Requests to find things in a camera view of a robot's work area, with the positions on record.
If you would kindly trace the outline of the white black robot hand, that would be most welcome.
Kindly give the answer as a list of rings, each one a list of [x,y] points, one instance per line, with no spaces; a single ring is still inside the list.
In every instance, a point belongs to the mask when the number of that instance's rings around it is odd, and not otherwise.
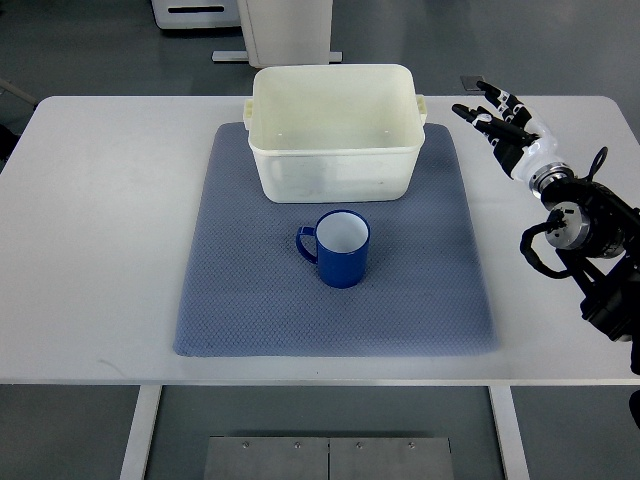
[[[542,176],[567,171],[568,164],[557,155],[558,143],[539,115],[514,94],[479,81],[477,87],[495,108],[469,108],[462,104],[452,111],[479,131],[493,149],[506,175],[534,190]]]

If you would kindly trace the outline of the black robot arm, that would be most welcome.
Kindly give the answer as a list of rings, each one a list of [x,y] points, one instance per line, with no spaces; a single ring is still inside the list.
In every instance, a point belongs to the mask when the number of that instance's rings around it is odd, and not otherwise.
[[[539,273],[575,281],[582,318],[612,341],[629,341],[638,374],[639,210],[594,180],[607,153],[603,147],[582,178],[559,162],[532,175],[529,187],[549,215],[524,231],[520,252]]]

